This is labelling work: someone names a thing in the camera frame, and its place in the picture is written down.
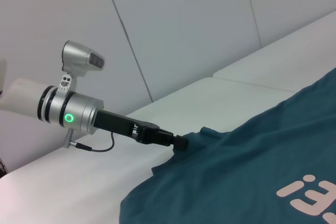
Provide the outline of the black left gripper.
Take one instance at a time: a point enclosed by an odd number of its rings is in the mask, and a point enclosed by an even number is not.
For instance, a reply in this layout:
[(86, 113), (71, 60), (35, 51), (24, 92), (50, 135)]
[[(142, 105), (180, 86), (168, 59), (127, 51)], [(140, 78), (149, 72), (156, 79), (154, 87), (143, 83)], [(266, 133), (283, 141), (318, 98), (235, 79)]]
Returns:
[(130, 137), (141, 144), (159, 144), (173, 146), (175, 150), (184, 151), (187, 148), (187, 139), (174, 135), (172, 132), (160, 129), (153, 123), (139, 121), (108, 111), (98, 111), (94, 127)]

